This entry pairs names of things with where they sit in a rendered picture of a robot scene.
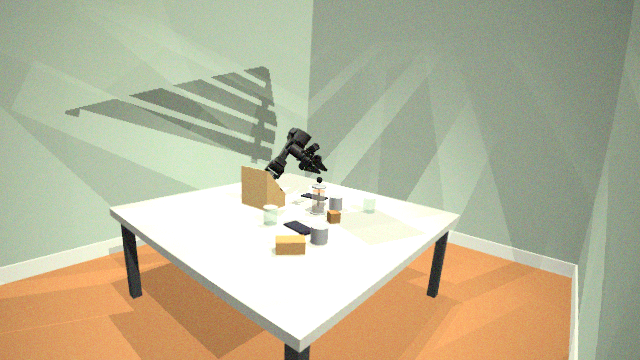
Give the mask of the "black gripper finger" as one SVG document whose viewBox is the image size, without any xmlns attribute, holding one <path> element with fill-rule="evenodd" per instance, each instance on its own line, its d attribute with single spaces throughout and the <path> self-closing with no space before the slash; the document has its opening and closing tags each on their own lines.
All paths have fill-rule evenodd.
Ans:
<svg viewBox="0 0 640 360">
<path fill-rule="evenodd" d="M 322 159 L 322 158 L 319 158 L 319 160 L 317 161 L 317 163 L 315 164 L 315 166 L 316 166 L 318 169 L 320 169 L 320 170 L 322 170 L 322 171 L 326 171 L 326 172 L 327 172 L 327 169 L 326 169 L 326 167 L 323 165 L 323 163 L 322 163 L 322 160 L 321 160 L 321 159 Z"/>
<path fill-rule="evenodd" d="M 308 162 L 308 164 L 306 165 L 304 171 L 309 171 L 309 172 L 313 172 L 313 173 L 317 173 L 317 174 L 321 174 L 320 170 L 314 166 L 313 161 L 310 160 Z"/>
</svg>

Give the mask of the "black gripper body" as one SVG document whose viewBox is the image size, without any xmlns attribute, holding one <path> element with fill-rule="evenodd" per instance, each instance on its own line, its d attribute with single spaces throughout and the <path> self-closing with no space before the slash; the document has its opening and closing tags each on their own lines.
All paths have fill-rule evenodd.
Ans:
<svg viewBox="0 0 640 360">
<path fill-rule="evenodd" d="M 304 170 L 304 168 L 306 167 L 306 165 L 308 164 L 308 162 L 310 160 L 313 161 L 313 164 L 315 166 L 315 164 L 317 163 L 319 158 L 321 158 L 320 155 L 314 155 L 314 157 L 313 158 L 312 157 L 313 157 L 313 155 L 310 155 L 309 157 L 306 156 L 304 151 L 303 151 L 303 149 L 301 149 L 296 155 L 296 160 L 300 161 L 300 164 L 298 165 L 299 169 Z"/>
</svg>

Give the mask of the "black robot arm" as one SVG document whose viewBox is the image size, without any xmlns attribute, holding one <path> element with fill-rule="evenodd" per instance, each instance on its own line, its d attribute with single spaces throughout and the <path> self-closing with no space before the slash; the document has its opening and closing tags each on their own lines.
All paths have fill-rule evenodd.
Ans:
<svg viewBox="0 0 640 360">
<path fill-rule="evenodd" d="M 270 163 L 265 167 L 265 171 L 268 171 L 270 175 L 274 178 L 274 180 L 279 179 L 279 177 L 284 172 L 284 167 L 287 164 L 285 161 L 289 153 L 296 158 L 297 153 L 303 149 L 306 156 L 310 156 L 310 154 L 314 155 L 315 151 L 319 150 L 319 144 L 313 143 L 309 148 L 304 149 L 306 144 L 312 138 L 305 131 L 302 131 L 300 128 L 291 128 L 287 135 L 287 142 L 280 152 L 279 156 L 270 161 Z M 268 167 L 273 170 L 272 172 Z"/>
</svg>

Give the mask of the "grey cylinder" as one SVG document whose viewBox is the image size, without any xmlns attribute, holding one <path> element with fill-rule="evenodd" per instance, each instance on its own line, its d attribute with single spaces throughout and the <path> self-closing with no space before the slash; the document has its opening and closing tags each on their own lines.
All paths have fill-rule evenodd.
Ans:
<svg viewBox="0 0 640 360">
<path fill-rule="evenodd" d="M 328 244 L 329 226 L 324 223 L 313 223 L 311 225 L 310 243 L 315 246 Z"/>
<path fill-rule="evenodd" d="M 342 210 L 342 202 L 343 196 L 341 195 L 330 195 L 329 196 L 329 210 Z"/>
</svg>

